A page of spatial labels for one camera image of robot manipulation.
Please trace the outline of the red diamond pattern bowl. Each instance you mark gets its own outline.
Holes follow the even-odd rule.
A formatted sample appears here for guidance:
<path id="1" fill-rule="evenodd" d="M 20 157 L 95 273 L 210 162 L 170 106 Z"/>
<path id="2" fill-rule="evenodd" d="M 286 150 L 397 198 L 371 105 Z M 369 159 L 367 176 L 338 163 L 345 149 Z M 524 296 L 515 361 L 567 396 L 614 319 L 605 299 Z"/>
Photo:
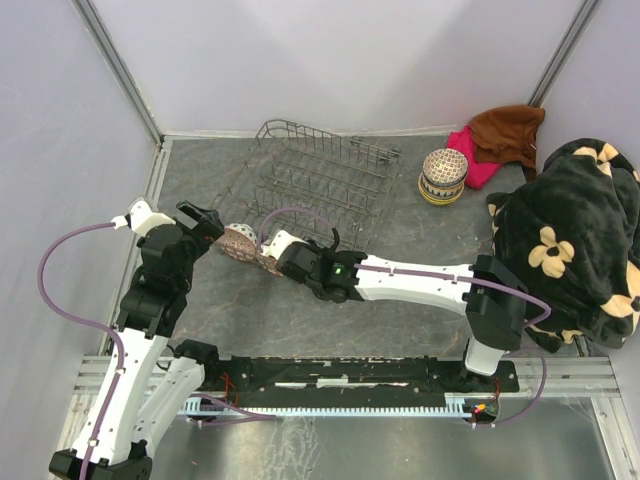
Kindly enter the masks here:
<path id="1" fill-rule="evenodd" d="M 225 226 L 224 234 L 215 244 L 229 257 L 241 262 L 254 262 L 257 254 L 257 237 L 247 224 L 232 223 Z"/>

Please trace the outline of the red geometric pattern bowl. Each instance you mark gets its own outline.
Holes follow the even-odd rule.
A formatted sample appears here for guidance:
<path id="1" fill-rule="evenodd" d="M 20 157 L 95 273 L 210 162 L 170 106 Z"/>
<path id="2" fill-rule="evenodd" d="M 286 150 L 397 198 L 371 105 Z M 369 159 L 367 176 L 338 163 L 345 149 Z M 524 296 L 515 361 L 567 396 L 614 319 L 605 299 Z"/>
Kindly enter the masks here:
<path id="1" fill-rule="evenodd" d="M 264 268 L 270 274 L 275 276 L 282 276 L 282 273 L 277 268 L 276 258 L 268 255 L 263 255 L 262 253 L 258 253 L 256 256 L 256 261 L 262 268 Z"/>

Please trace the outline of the grey wire dish rack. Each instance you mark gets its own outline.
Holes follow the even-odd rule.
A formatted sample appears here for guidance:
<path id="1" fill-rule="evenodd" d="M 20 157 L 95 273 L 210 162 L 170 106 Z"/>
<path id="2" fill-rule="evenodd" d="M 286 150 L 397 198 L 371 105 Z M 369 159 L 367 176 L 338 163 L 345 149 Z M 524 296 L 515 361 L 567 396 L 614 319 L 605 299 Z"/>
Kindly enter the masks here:
<path id="1" fill-rule="evenodd" d="M 401 150 L 286 120 L 263 124 L 213 207 L 247 224 L 257 254 L 284 229 L 322 246 L 364 250 L 401 166 Z"/>

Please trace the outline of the yellow rim blue pattern bowl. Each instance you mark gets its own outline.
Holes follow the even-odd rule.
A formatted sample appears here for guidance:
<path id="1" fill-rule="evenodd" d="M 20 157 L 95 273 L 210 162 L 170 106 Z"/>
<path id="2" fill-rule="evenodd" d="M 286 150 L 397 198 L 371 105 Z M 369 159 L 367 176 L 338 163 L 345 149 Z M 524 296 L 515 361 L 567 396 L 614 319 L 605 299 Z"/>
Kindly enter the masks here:
<path id="1" fill-rule="evenodd" d="M 456 196 L 449 197 L 449 198 L 434 198 L 434 197 L 429 197 L 429 196 L 423 196 L 423 198 L 427 201 L 427 203 L 429 203 L 431 205 L 435 205 L 435 206 L 444 206 L 444 205 L 453 204 L 460 197 L 461 197 L 461 195 L 456 195 Z"/>

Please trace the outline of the blue triangle pattern bowl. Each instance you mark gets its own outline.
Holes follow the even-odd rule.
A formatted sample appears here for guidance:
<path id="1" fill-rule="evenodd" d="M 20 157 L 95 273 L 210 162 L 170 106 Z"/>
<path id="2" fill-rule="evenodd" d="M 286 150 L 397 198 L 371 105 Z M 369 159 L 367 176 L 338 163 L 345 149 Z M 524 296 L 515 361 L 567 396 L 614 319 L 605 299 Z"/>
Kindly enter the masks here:
<path id="1" fill-rule="evenodd" d="M 459 195 L 465 187 L 464 180 L 459 182 L 455 182 L 450 186 L 442 186 L 437 185 L 436 183 L 431 182 L 427 177 L 423 174 L 419 177 L 420 187 L 423 192 L 428 196 L 434 197 L 436 199 L 452 198 Z"/>

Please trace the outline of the brown dotted pattern bowl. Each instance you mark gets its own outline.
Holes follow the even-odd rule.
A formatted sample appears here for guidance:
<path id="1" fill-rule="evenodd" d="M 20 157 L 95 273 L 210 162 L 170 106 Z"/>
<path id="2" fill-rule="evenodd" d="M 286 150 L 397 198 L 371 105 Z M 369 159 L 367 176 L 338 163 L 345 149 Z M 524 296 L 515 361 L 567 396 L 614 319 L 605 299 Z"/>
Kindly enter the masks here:
<path id="1" fill-rule="evenodd" d="M 436 187 L 451 187 L 464 183 L 469 171 L 466 156 L 454 149 L 434 150 L 423 162 L 422 174 L 426 181 Z"/>

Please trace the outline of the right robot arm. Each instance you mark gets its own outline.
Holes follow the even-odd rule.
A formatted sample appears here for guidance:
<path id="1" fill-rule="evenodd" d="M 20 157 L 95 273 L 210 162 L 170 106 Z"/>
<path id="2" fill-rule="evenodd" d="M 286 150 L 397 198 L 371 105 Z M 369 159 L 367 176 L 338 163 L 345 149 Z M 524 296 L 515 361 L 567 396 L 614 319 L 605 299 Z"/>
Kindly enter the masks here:
<path id="1" fill-rule="evenodd" d="M 495 379 L 502 357 L 520 347 L 526 289 L 495 258 L 433 266 L 395 262 L 361 251 L 338 251 L 281 231 L 265 254 L 285 277 L 333 303 L 393 300 L 445 309 L 466 317 L 472 336 L 458 368 L 467 389 Z"/>

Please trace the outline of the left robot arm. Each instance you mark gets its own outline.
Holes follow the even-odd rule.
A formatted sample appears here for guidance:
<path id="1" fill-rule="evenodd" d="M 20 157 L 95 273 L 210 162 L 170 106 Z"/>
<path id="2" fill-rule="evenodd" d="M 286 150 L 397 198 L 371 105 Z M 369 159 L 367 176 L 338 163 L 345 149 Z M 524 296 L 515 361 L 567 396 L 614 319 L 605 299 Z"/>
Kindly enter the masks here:
<path id="1" fill-rule="evenodd" d="M 143 197 L 107 227 L 129 228 L 139 237 L 142 263 L 121 299 L 115 326 L 90 321 L 58 307 L 38 286 L 45 303 L 74 323 L 108 334 L 114 350 L 87 421 L 72 446 L 53 454 L 49 471 L 60 479 L 147 479 L 158 444 L 195 390 L 221 378 L 216 347 L 187 341 L 176 350 L 152 394 L 146 392 L 157 361 L 187 306 L 195 262 L 225 227 L 215 210 L 188 201 L 178 209 L 194 220 L 188 227 L 157 211 Z"/>

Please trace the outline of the black base bar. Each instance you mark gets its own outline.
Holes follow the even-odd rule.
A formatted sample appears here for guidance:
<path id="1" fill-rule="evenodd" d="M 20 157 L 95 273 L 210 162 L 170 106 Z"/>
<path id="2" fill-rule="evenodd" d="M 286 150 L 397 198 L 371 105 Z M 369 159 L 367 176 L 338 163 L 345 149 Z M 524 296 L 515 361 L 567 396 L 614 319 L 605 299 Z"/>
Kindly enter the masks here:
<path id="1" fill-rule="evenodd" d="M 461 360 L 435 357 L 222 358 L 215 346 L 186 340 L 173 349 L 172 370 L 184 357 L 204 368 L 201 392 L 220 392 L 236 407 L 443 406 L 447 394 L 494 397 L 517 393 L 514 364 L 502 360 L 486 377 Z"/>

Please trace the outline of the pink cloth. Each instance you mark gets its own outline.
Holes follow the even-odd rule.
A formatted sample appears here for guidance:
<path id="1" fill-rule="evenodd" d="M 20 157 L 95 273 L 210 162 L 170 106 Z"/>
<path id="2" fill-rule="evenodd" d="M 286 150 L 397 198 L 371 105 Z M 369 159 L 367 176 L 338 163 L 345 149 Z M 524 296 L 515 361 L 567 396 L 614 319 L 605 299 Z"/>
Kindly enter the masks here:
<path id="1" fill-rule="evenodd" d="M 501 169 L 497 163 L 479 163 L 475 153 L 475 143 L 469 126 L 451 132 L 446 147 L 462 153 L 469 164 L 465 185 L 473 190 L 481 190 Z"/>

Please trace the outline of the brown cloth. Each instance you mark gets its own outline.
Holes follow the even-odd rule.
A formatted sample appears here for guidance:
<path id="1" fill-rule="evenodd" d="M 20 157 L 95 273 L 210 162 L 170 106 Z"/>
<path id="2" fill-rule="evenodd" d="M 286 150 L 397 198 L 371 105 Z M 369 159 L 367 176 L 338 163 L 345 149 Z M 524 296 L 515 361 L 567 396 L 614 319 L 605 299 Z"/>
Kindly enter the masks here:
<path id="1" fill-rule="evenodd" d="M 537 176 L 536 137 L 545 110 L 528 105 L 498 107 L 471 119 L 468 126 L 479 164 L 518 163 L 527 182 Z"/>

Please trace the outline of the black flower blanket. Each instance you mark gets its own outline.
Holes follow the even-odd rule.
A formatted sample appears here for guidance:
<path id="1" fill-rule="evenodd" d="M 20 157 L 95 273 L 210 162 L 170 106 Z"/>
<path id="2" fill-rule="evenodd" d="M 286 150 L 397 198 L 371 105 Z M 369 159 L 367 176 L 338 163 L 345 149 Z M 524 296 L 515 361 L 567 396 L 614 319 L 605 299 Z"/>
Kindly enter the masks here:
<path id="1" fill-rule="evenodd" d="M 581 336 L 621 348 L 639 324 L 639 174 L 625 156 L 571 141 L 486 203 L 495 256 L 551 308 L 527 328 L 532 340 L 551 353 Z"/>

